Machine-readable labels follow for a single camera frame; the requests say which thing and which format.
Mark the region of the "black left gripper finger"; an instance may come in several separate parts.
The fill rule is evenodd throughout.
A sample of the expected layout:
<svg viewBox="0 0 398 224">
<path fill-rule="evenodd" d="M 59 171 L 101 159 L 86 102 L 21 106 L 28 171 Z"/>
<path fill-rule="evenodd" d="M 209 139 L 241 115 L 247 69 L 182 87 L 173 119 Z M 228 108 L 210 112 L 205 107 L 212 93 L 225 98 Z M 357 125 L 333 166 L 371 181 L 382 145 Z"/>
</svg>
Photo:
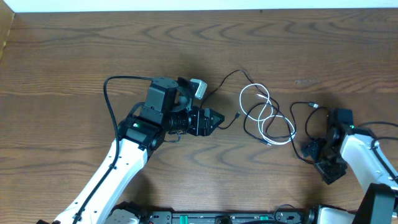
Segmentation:
<svg viewBox="0 0 398 224">
<path fill-rule="evenodd" d="M 224 122 L 223 119 L 211 120 L 210 133 L 212 133 L 214 130 L 217 130 L 217 129 L 223 129 L 223 127 L 220 126 L 223 122 Z"/>
<path fill-rule="evenodd" d="M 224 115 L 215 111 L 215 110 L 210 110 L 211 115 L 210 115 L 210 119 L 212 120 L 212 122 L 223 122 L 224 121 Z"/>
</svg>

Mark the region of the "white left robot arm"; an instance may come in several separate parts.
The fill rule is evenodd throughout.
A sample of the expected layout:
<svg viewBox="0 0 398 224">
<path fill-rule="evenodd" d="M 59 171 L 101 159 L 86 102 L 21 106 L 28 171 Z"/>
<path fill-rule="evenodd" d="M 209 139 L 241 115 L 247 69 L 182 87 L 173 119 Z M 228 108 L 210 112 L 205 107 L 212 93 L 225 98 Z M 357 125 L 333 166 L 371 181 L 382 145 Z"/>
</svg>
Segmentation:
<svg viewBox="0 0 398 224">
<path fill-rule="evenodd" d="M 77 198 L 54 219 L 54 223 L 106 223 L 116 202 L 132 178 L 145 166 L 166 134 L 209 136 L 224 115 L 192 106 L 157 110 L 137 105 L 117 129 L 108 154 Z"/>
</svg>

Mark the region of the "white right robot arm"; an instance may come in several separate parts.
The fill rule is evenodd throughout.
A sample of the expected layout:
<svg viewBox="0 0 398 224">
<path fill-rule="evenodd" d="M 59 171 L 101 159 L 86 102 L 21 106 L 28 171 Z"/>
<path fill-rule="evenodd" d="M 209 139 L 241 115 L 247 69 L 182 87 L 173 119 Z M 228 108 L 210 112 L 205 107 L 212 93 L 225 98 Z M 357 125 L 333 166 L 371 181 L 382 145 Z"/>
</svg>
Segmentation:
<svg viewBox="0 0 398 224">
<path fill-rule="evenodd" d="M 350 168 L 364 198 L 356 213 L 329 205 L 320 205 L 311 215 L 313 223 L 390 223 L 397 213 L 397 171 L 383 154 L 370 129 L 347 123 L 331 125 L 326 137 L 316 139 L 302 149 L 326 184 L 332 184 Z"/>
</svg>

